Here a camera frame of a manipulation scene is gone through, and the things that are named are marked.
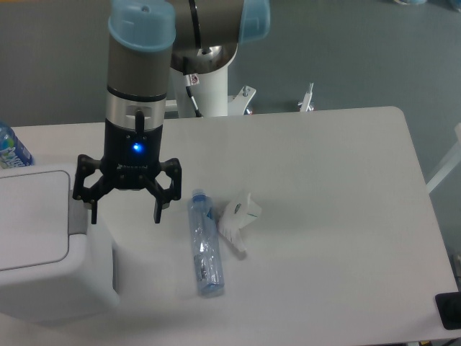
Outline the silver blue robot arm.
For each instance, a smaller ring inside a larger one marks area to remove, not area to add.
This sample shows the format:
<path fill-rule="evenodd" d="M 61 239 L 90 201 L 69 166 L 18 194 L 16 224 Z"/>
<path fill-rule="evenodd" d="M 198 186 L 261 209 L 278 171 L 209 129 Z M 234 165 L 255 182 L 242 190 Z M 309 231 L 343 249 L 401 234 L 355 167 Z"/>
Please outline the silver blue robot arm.
<path fill-rule="evenodd" d="M 268 1 L 113 1 L 104 152 L 77 159 L 73 198 L 97 217 L 99 200 L 112 190 L 147 190 L 154 220 L 182 193 L 176 158 L 160 161 L 169 72 L 203 74 L 242 43 L 270 28 Z"/>

